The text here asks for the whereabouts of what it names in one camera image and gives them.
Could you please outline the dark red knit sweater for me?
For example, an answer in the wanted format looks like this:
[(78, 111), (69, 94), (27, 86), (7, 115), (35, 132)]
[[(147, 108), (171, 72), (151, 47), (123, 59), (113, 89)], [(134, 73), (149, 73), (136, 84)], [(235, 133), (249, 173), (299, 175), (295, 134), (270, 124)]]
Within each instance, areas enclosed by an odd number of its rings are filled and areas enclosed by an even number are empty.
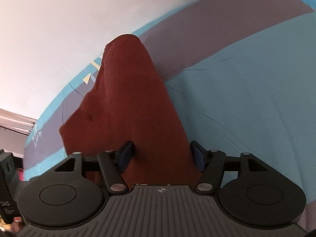
[(200, 178), (165, 85), (134, 35), (105, 46), (94, 86), (59, 133), (68, 155), (96, 156), (132, 141), (137, 153), (123, 173), (129, 187), (194, 186)]

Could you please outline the blue and purple bedsheet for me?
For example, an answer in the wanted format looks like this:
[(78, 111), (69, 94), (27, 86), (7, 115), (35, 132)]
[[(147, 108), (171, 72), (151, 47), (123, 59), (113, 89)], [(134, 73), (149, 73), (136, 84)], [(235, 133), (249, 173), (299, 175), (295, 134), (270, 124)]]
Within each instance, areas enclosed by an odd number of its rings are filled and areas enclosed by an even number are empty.
[(187, 137), (299, 185), (315, 228), (315, 0), (200, 0), (135, 31)]

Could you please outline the white window frame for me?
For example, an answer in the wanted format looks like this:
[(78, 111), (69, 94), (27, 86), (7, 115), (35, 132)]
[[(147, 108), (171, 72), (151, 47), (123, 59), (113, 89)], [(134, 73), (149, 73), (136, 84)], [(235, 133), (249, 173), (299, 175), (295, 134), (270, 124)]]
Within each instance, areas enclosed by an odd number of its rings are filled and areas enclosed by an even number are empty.
[(1, 109), (1, 149), (24, 157), (24, 145), (36, 119)]

